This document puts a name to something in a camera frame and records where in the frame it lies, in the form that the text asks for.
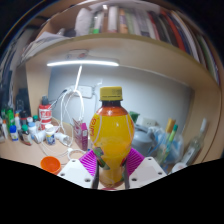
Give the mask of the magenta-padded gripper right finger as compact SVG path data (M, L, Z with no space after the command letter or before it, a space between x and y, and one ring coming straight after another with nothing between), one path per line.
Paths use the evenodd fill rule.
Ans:
M135 149L131 149L125 161L125 188L135 189L148 185L166 173L153 157L144 157Z

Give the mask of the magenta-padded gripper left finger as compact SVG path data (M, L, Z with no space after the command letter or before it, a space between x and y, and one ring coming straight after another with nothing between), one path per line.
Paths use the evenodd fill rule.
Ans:
M83 188L97 189L99 184L97 157L90 150L79 159L71 159L58 176Z

